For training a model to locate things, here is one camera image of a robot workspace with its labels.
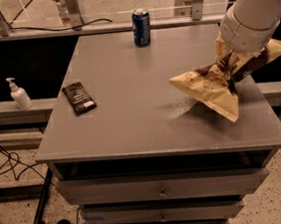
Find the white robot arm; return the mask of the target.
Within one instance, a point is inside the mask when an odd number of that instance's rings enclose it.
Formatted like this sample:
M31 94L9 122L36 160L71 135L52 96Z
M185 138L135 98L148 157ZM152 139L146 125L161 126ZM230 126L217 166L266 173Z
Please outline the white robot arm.
M236 0L220 23L220 37L236 53L267 45L281 18L281 0Z

